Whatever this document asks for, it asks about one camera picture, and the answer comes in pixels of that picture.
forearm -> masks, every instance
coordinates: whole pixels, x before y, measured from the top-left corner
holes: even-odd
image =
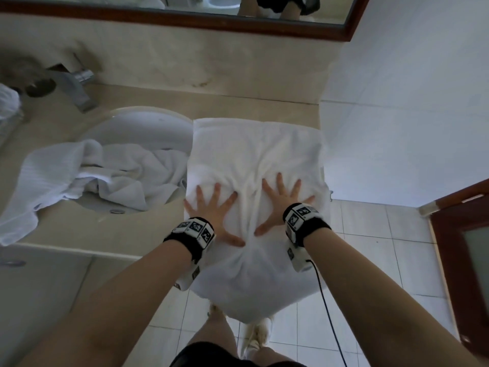
[[[372,365],[479,365],[411,296],[330,229],[316,230],[304,246]]]
[[[190,263],[185,246],[164,242],[76,307],[20,366],[121,365]]]

wire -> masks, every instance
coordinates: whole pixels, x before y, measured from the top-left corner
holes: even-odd
[[[341,351],[341,346],[339,346],[338,338],[336,337],[336,332],[334,332],[334,327],[333,327],[333,322],[331,321],[330,311],[328,310],[328,306],[326,305],[326,300],[324,299],[323,288],[321,287],[321,279],[319,278],[319,272],[317,271],[316,265],[314,264],[314,262],[312,260],[306,260],[306,262],[311,263],[314,267],[314,270],[316,271],[317,282],[319,283],[319,290],[321,290],[321,296],[323,297],[324,307],[326,308],[326,313],[328,315],[328,319],[330,320],[331,330],[333,331],[334,339],[336,340],[336,344],[338,345],[339,353],[341,354],[341,359],[343,360],[345,367],[348,367],[346,365],[345,357],[343,357],[343,352]]]

tiled floor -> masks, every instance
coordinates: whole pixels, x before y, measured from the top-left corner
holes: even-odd
[[[430,243],[428,223],[416,209],[333,201],[331,213],[334,231],[402,286],[445,328],[456,334],[435,248]],[[81,298],[127,265],[112,261],[95,260],[80,291]],[[348,367],[368,367],[350,327],[327,289],[325,297]],[[172,289],[125,367],[168,366],[203,325],[207,310],[206,300],[192,292]],[[240,347],[247,337],[247,327],[236,320],[228,321]],[[343,366],[320,293],[279,312],[275,317],[271,341],[270,347],[309,367]]]

cabinet door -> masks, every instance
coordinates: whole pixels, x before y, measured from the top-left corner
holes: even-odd
[[[86,256],[0,248],[0,366],[15,365],[70,311],[89,263]]]
[[[489,358],[489,195],[435,212],[431,223],[460,340]]]

finger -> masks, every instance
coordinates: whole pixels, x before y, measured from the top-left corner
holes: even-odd
[[[202,188],[197,185],[197,209],[205,207],[204,193],[202,193]]]
[[[185,208],[185,210],[188,212],[190,216],[195,215],[196,212],[194,208],[187,200],[183,200],[183,207]]]
[[[236,247],[243,247],[246,244],[242,238],[228,232],[221,235],[220,239],[229,245]]]
[[[221,209],[223,209],[224,213],[227,213],[229,211],[229,209],[231,208],[231,206],[233,205],[233,203],[236,202],[236,200],[238,199],[238,192],[234,191],[230,196],[229,198],[224,201],[224,203],[221,205]]]
[[[257,236],[257,237],[263,236],[265,233],[267,233],[274,226],[275,226],[275,224],[272,222],[272,220],[270,218],[268,218],[266,222],[264,222],[258,228],[255,229],[255,236]]]
[[[287,190],[285,189],[282,173],[277,174],[277,189],[278,189],[278,194],[280,194],[281,196],[287,195]]]
[[[221,196],[221,185],[216,183],[214,185],[214,193],[212,194],[211,200],[209,201],[209,206],[217,206],[219,197]]]
[[[275,191],[272,189],[272,187],[268,184],[266,179],[262,179],[262,189],[265,191],[265,193],[270,197],[271,199],[275,196]]]
[[[301,179],[299,179],[295,182],[294,187],[292,188],[292,191],[290,192],[290,197],[299,198],[299,192],[301,190],[301,185],[302,185]]]
[[[316,199],[316,196],[310,196],[304,200],[303,203],[312,203]]]

